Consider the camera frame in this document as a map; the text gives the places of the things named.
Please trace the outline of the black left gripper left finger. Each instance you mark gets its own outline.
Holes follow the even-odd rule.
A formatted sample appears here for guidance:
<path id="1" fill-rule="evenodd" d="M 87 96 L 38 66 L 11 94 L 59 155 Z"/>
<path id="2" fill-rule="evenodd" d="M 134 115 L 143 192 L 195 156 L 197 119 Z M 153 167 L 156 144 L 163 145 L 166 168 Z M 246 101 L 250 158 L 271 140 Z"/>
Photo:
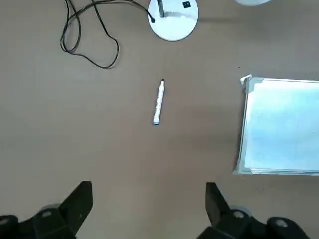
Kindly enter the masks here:
<path id="1" fill-rule="evenodd" d="M 15 215 L 1 215 L 2 239 L 75 239 L 93 208 L 91 181 L 82 181 L 60 204 L 42 208 L 20 222 Z"/>

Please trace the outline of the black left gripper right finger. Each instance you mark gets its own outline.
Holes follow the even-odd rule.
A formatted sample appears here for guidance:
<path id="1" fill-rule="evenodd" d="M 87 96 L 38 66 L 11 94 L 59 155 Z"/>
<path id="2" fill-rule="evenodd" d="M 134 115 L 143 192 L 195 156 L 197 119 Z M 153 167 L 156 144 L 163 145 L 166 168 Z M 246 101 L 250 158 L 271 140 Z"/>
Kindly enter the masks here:
<path id="1" fill-rule="evenodd" d="M 207 182 L 205 208 L 211 225 L 199 239 L 308 239 L 309 236 L 294 221 L 271 217 L 258 221 L 241 209 L 231 209 L 215 182 Z"/>

